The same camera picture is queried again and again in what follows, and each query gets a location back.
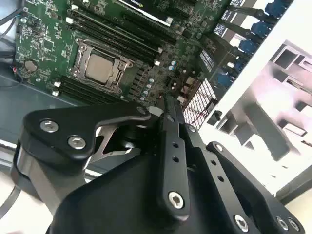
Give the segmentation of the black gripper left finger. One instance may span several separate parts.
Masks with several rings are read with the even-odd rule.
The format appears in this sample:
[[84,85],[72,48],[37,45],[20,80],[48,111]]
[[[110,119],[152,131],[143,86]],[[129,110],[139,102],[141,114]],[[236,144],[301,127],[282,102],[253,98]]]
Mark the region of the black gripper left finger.
[[22,122],[13,160],[16,184],[55,214],[65,198],[85,185],[86,167],[138,149],[160,160],[156,203],[173,220],[190,215],[185,143],[178,100],[159,107],[117,102],[33,111]]

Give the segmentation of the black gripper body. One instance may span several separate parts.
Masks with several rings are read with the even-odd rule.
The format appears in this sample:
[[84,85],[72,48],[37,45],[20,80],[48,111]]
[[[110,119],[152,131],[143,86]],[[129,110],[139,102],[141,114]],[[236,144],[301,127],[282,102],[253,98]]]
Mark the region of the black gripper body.
[[215,234],[208,198],[183,148],[137,156],[72,192],[51,234]]

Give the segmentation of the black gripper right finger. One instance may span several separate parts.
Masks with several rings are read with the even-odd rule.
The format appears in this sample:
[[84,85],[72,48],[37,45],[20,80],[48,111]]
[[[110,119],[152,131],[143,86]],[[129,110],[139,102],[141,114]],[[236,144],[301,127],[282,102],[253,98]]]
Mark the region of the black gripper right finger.
[[299,220],[262,185],[222,144],[205,145],[198,131],[184,120],[173,100],[187,158],[195,165],[201,185],[208,187],[217,234],[303,234]]

